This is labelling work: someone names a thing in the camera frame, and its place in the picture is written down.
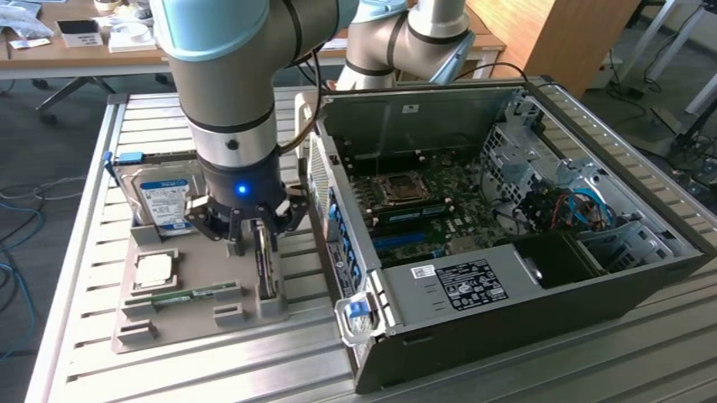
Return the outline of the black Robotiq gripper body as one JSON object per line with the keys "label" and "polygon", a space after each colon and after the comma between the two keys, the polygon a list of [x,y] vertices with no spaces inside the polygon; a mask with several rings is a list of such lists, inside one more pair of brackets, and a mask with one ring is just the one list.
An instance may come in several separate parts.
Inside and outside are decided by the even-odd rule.
{"label": "black Robotiq gripper body", "polygon": [[265,205],[275,210],[285,200],[279,151],[259,162],[240,168],[225,168],[198,157],[209,197],[224,207],[253,210]]}

